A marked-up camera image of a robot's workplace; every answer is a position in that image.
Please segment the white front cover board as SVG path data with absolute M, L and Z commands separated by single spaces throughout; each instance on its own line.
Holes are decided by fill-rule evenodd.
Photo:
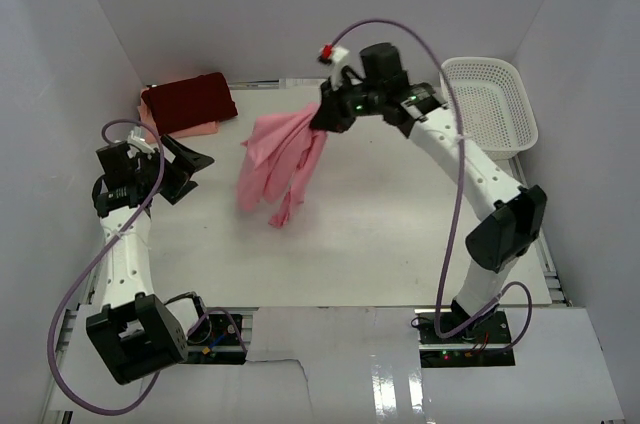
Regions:
M 507 311 L 511 366 L 419 360 L 409 309 L 263 308 L 242 365 L 177 365 L 118 385 L 85 331 L 61 372 L 115 423 L 602 423 L 624 414 L 586 311 Z

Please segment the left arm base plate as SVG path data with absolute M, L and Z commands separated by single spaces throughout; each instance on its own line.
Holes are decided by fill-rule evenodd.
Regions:
M 230 313 L 240 334 L 223 312 L 208 316 L 196 333 L 188 341 L 186 364 L 191 365 L 243 365 L 246 362 L 245 347 L 249 347 L 250 337 L 244 329 L 244 316 Z

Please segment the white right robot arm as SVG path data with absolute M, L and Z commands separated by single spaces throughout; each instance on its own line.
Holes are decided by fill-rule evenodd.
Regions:
M 463 285 L 450 312 L 437 311 L 432 326 L 440 339 L 456 336 L 475 342 L 486 333 L 487 318 L 512 288 L 507 280 L 511 270 L 539 236 L 547 196 L 539 186 L 525 187 L 502 173 L 473 140 L 464 137 L 453 102 L 442 102 L 426 82 L 411 83 L 396 46 L 369 46 L 360 59 L 362 75 L 350 66 L 346 48 L 322 48 L 318 60 L 330 75 L 320 86 L 321 105 L 311 127 L 343 133 L 357 118 L 379 115 L 455 182 L 456 200 L 471 205 L 478 224 L 465 239 L 470 264 Z

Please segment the dark red folded t-shirt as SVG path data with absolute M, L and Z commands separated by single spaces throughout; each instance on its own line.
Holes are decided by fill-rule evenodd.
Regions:
M 143 90 L 138 114 L 160 136 L 180 138 L 215 134 L 238 110 L 226 78 L 216 72 Z

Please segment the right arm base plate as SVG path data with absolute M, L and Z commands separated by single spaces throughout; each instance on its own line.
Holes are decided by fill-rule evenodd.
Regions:
M 497 311 L 472 330 L 447 339 L 435 332 L 435 313 L 417 314 L 411 326 L 419 336 L 420 362 L 423 369 L 514 367 L 512 336 L 504 311 Z

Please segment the white paper sheet at wall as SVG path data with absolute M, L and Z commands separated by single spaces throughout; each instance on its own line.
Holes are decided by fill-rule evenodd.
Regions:
M 279 80 L 280 89 L 292 89 L 297 87 L 318 88 L 325 78 L 282 78 Z

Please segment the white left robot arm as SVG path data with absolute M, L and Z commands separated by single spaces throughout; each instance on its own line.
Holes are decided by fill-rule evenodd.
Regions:
M 103 299 L 86 320 L 87 335 L 120 385 L 186 360 L 187 341 L 199 343 L 211 318 L 199 304 L 172 313 L 155 294 L 149 257 L 151 205 L 155 195 L 175 205 L 197 186 L 195 173 L 212 157 L 170 136 L 160 140 L 167 157 L 134 128 L 125 142 L 98 150 L 103 169 L 92 200 L 109 250 L 100 263 L 106 273 Z

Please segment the white perforated plastic basket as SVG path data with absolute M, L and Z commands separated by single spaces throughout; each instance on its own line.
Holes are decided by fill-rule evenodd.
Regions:
M 465 133 L 493 160 L 508 160 L 532 148 L 538 128 L 518 70 L 489 57 L 455 57 L 442 64 L 444 98 L 450 84 Z

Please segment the pink t-shirt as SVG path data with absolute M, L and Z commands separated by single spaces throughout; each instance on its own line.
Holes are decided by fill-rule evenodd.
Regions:
M 288 113 L 260 116 L 242 145 L 246 149 L 236 184 L 244 212 L 258 204 L 280 202 L 269 224 L 282 228 L 303 204 L 306 188 L 320 160 L 328 134 L 310 127 L 317 103 Z

